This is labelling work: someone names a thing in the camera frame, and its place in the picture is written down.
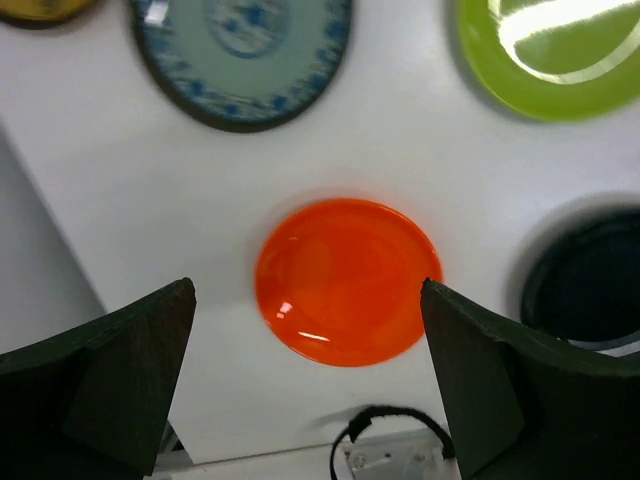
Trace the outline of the green plate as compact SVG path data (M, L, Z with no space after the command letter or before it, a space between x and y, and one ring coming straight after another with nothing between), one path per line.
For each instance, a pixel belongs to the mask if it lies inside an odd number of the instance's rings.
M639 97L636 1L458 1L455 21L477 81L526 117L583 120Z

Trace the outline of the blue floral plate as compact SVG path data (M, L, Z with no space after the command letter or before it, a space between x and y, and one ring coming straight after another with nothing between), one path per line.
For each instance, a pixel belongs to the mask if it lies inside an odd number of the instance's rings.
M130 1L144 67L182 112L257 133L305 112L344 59L351 1Z

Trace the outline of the black plate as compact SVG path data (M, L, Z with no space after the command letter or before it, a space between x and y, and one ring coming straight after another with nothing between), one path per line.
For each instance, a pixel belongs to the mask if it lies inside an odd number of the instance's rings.
M594 214L546 247L527 272L520 321L616 356L639 350L639 209Z

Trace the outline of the yellow patterned plate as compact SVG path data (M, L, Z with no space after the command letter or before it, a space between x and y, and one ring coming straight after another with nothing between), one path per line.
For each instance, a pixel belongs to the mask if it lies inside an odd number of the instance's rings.
M90 10L94 0L1 0L1 22L23 29L47 29Z

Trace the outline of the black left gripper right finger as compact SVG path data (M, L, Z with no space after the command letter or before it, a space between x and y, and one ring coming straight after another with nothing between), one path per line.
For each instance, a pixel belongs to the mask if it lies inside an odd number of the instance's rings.
M433 280L421 313L462 478L638 478L638 360L572 346Z

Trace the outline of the orange plate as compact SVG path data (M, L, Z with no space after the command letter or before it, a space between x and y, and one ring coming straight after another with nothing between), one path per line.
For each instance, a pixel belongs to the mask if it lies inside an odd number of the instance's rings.
M254 293L265 324L295 353L335 367L368 367L424 336L424 280L444 271L428 236L402 213L354 198L314 202L263 244Z

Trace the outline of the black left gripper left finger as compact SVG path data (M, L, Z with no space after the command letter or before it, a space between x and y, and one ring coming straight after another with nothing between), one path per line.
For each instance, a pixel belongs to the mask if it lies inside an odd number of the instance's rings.
M1 356L4 479L142 479L196 310L191 279Z

